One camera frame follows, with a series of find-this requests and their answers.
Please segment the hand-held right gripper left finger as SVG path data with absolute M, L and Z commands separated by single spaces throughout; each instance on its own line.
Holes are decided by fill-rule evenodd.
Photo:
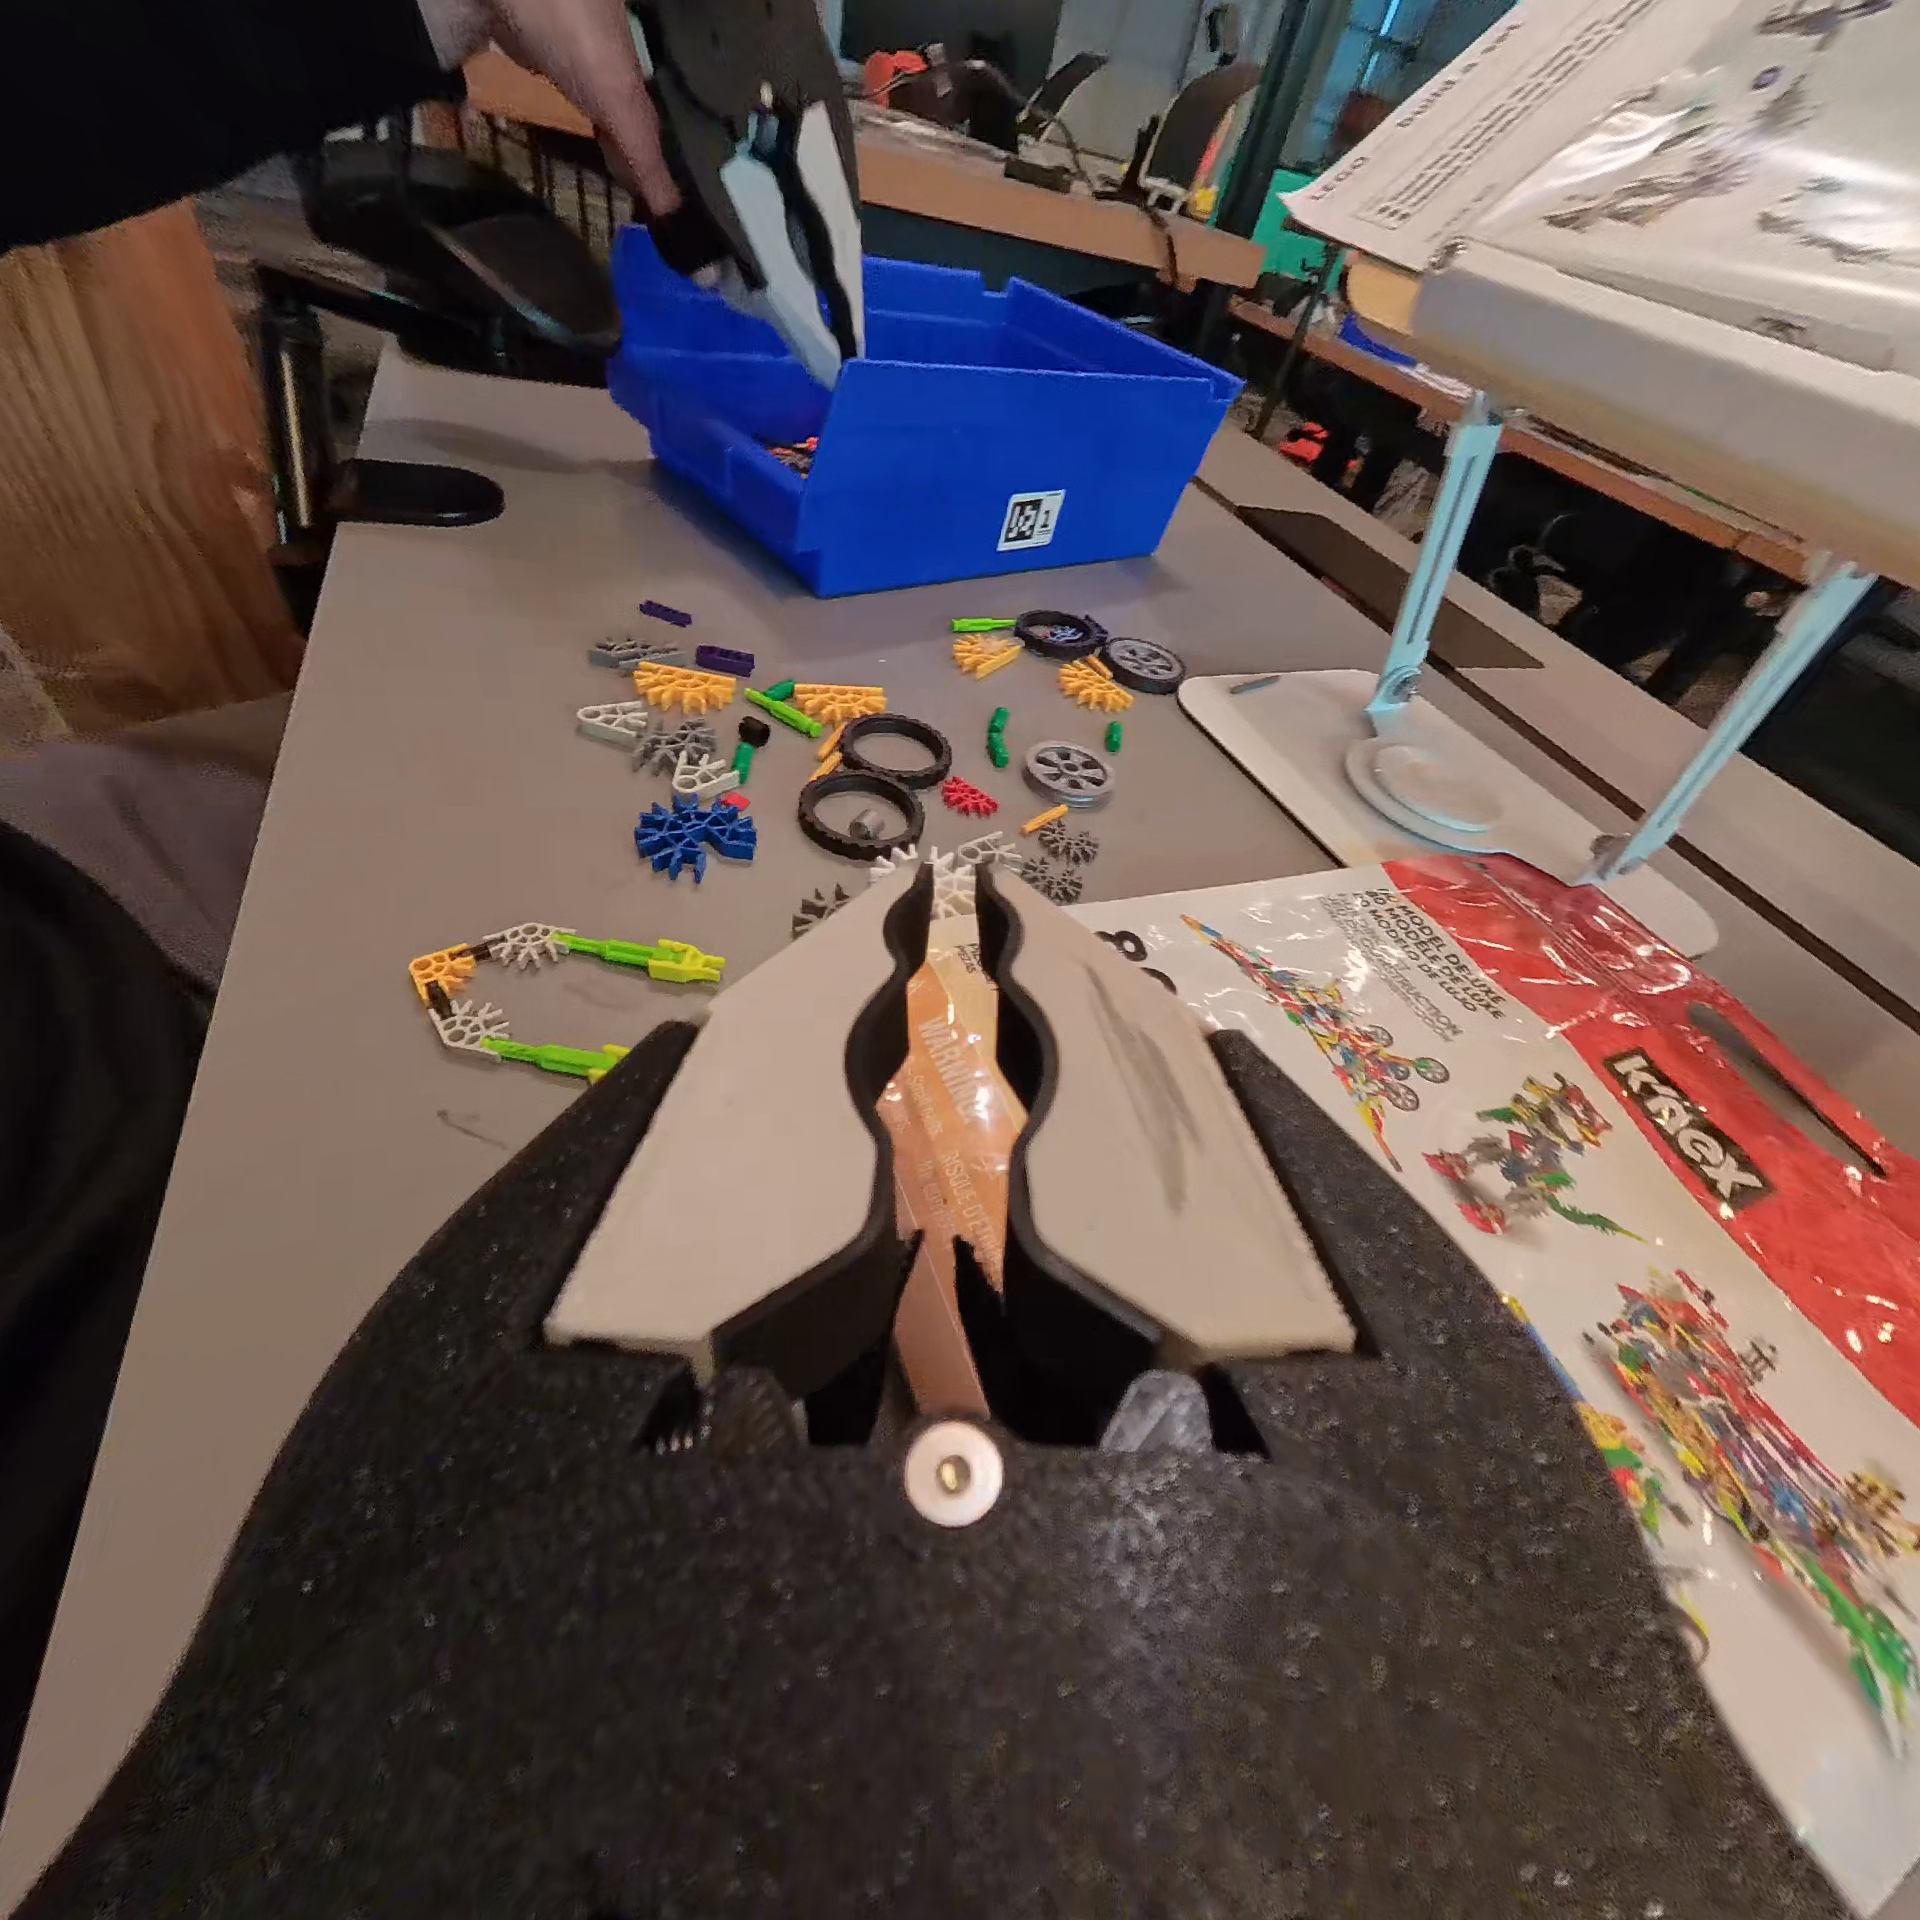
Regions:
M 914 1257 L 883 1094 L 908 1052 L 934 874 L 868 886 L 723 990 L 546 1313 L 552 1347 L 692 1371 L 848 1371 Z

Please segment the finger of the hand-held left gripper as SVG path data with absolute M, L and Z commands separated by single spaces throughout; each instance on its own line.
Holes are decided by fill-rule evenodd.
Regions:
M 729 301 L 768 325 L 813 378 L 843 378 L 814 299 L 795 216 L 795 136 L 803 110 L 758 110 L 723 166 L 723 186 L 742 234 L 747 266 L 732 271 Z
M 861 205 L 846 160 L 837 109 L 807 105 L 793 136 L 790 206 L 801 234 L 797 250 L 805 252 L 838 366 L 866 353 Z

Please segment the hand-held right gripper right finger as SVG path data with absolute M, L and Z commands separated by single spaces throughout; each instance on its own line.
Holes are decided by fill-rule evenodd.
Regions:
M 1357 1326 L 1213 1032 L 1018 876 L 977 885 L 1007 1168 L 1003 1306 L 1040 1371 L 1207 1371 L 1348 1355 Z

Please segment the blue plastic bin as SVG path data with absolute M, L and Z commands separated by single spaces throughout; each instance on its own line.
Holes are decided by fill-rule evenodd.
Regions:
M 657 463 L 820 598 L 1150 557 L 1242 385 L 1025 278 L 871 255 L 868 355 L 820 386 L 626 227 L 606 373 Z M 807 485 L 758 440 L 820 436 Z

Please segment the person's left forearm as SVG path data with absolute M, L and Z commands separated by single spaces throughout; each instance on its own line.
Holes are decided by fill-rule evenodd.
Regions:
M 3 248 L 177 205 L 456 100 L 492 4 L 6 3 Z

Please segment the person's left hand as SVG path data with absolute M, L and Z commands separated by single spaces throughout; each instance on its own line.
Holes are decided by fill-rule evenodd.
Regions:
M 665 156 L 650 81 L 620 3 L 460 4 L 463 26 L 444 31 L 449 48 L 470 60 L 492 48 L 542 76 L 598 135 L 620 178 L 665 221 L 682 195 Z

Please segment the background wooden table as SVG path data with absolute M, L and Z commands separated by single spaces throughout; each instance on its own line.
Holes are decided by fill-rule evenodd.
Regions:
M 1098 201 L 1084 189 L 1061 192 L 1014 181 L 998 160 L 908 140 L 897 128 L 856 128 L 856 158 L 866 215 L 899 215 L 1053 248 L 1145 271 L 1183 288 L 1213 284 L 1245 293 L 1264 271 L 1264 250 L 1251 238 L 1183 215 Z

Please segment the black office chair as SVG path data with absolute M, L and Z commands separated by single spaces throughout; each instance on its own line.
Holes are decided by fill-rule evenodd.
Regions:
M 435 369 L 604 388 L 622 333 L 610 271 L 517 181 L 451 150 L 359 136 L 298 158 L 297 181 L 315 241 L 381 284 L 268 263 L 253 272 L 283 555 L 318 559 L 342 524 L 500 518 L 505 490 L 486 474 L 339 455 L 322 316 L 368 326 Z

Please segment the white snowflake connector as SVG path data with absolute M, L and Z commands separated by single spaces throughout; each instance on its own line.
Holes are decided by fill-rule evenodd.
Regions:
M 879 885 L 885 879 L 920 866 L 933 876 L 934 920 L 974 918 L 979 915 L 979 859 L 972 843 L 952 851 L 940 851 L 934 844 L 922 849 L 908 843 L 893 853 L 880 853 L 868 868 L 868 882 Z

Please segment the wooden cabinet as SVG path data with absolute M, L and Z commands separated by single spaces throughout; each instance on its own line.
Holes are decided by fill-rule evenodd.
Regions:
M 192 203 L 5 255 L 5 655 L 62 730 L 298 680 L 265 426 Z

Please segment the instruction booklet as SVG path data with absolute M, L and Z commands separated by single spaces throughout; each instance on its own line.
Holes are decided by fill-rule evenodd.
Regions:
M 1916 375 L 1914 3 L 1527 3 L 1287 199 L 1420 274 L 1469 246 Z

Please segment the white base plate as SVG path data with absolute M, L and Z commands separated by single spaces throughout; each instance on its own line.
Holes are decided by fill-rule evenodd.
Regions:
M 1916 575 L 1916 375 L 1868 373 L 1481 246 L 1446 252 L 1417 288 L 1408 336 L 1469 394 L 1384 665 L 1264 673 L 1284 678 L 1239 697 L 1264 675 L 1193 678 L 1183 713 L 1340 864 L 1506 854 L 1702 957 L 1714 918 L 1645 872 L 1877 579 Z M 1774 520 L 1815 553 L 1762 658 L 1631 830 L 1602 834 L 1419 693 L 1512 412 Z

